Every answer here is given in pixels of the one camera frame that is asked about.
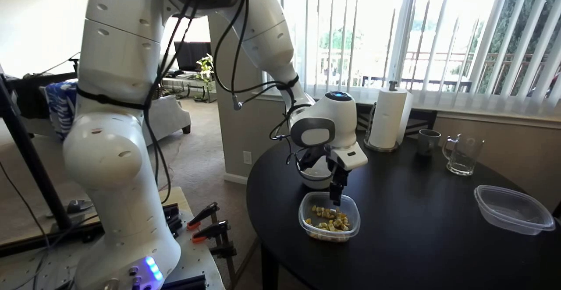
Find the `carpet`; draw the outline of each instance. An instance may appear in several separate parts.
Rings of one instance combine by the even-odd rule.
[[[218,202],[219,220],[228,220],[232,229],[231,240],[237,249],[234,257],[236,270],[248,255],[255,240],[246,209],[246,188],[224,180],[224,152],[218,104],[195,103],[194,100],[181,100],[181,105],[191,114],[191,133],[182,134],[181,130],[160,141],[160,146],[170,166],[172,186],[182,188],[193,213],[197,213],[211,202]],[[70,180],[62,164],[62,144],[53,138],[36,136],[32,139],[37,152],[54,184],[62,203],[69,200],[87,198],[78,184]],[[150,158],[154,163],[152,146],[149,147]],[[8,175],[36,215],[45,230],[54,222],[46,218],[48,207],[43,200],[30,172],[16,148],[4,121],[0,122],[0,162]],[[166,180],[160,170],[158,184],[165,188]],[[38,232],[32,217],[14,189],[8,184],[4,175],[0,176],[0,242],[18,236]],[[210,220],[203,222],[207,226]],[[216,259],[224,285],[230,284],[226,261]]]

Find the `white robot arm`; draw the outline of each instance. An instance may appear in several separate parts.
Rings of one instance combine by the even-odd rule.
[[[218,12],[231,20],[242,0],[196,1],[197,17]],[[64,163],[92,199],[106,234],[76,268],[79,290],[115,284],[119,289],[158,290],[180,258],[142,136],[142,104],[158,73],[164,25],[185,3],[89,0],[78,70],[80,96],[64,142]],[[234,25],[238,34],[244,15]],[[337,201],[348,172],[367,162],[356,142],[354,100],[331,92],[315,103],[295,81],[293,46],[277,0],[249,0],[243,47],[255,66],[287,85],[281,93],[291,137],[308,148],[301,168],[326,156]]]

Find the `table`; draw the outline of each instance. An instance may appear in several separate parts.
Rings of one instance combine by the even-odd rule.
[[[164,81],[166,82],[180,82],[181,83],[181,89],[182,91],[185,92],[185,85],[187,85],[187,95],[182,96],[183,97],[189,97],[189,95],[191,94],[191,88],[202,88],[202,98],[205,98],[205,89],[206,92],[208,93],[208,99],[206,100],[206,102],[208,104],[216,101],[217,99],[210,99],[210,93],[216,94],[216,89],[211,90],[211,86],[215,87],[216,84],[214,84],[215,81],[209,81],[209,82],[204,82],[201,80],[197,80],[197,79],[193,79],[190,78],[193,74],[188,73],[185,75],[180,75],[174,78],[168,78],[168,77],[164,77],[162,79],[162,84]]]
[[[357,138],[362,146],[364,134]],[[521,189],[481,164],[473,176],[457,176],[438,151],[427,160],[415,149],[410,138],[393,153],[363,147],[369,162],[350,173],[343,190],[359,208],[361,227],[345,244],[314,240],[301,228],[298,207],[311,190],[284,164],[286,142],[263,154],[247,180],[247,209],[261,239],[264,289],[277,288],[279,263],[322,290],[559,287],[559,224],[537,236],[492,226],[474,188]]]
[[[160,192],[160,198],[164,198],[165,196],[165,190]],[[191,208],[180,187],[173,187],[171,190],[170,198],[166,202],[166,205],[172,204],[177,204],[181,218],[186,221],[193,218]],[[85,224],[98,221],[99,218],[96,217],[85,222]],[[40,234],[39,230],[37,231],[38,232],[30,234],[29,236]],[[208,284],[207,289],[225,290],[220,272],[210,254],[208,246],[205,243],[192,244],[190,242],[191,234],[190,232],[185,232],[185,229],[181,229],[179,233],[180,235],[176,240],[181,245],[182,249],[180,262],[175,270],[166,278],[166,283],[198,276],[204,272]],[[70,280],[70,278],[74,276],[80,254],[85,252],[89,246],[90,244],[83,244],[80,241],[76,241],[56,247],[50,256],[50,260],[53,264],[46,266],[41,273],[42,275],[50,276],[50,278],[39,278],[36,289],[54,290],[63,283],[63,280],[64,282]],[[0,284],[2,284],[0,288],[11,289],[14,285],[21,284],[23,281],[27,280],[28,271],[33,272],[37,267],[39,256],[35,258],[34,254],[36,253],[37,250],[31,250],[0,258]],[[33,290],[32,283],[27,283],[21,289]]]

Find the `glass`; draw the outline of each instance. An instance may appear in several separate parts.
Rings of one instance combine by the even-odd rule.
[[[447,154],[446,146],[449,142],[454,142],[454,149],[452,149],[450,156]],[[481,153],[485,140],[480,138],[472,138],[458,134],[453,139],[448,137],[442,147],[442,154],[448,159],[446,168],[450,172],[461,176],[470,176],[473,174],[477,157]]]

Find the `blue led light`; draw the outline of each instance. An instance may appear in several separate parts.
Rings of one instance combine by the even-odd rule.
[[[146,264],[148,264],[148,266],[152,266],[154,264],[156,264],[156,262],[154,261],[154,259],[150,256],[146,257]]]

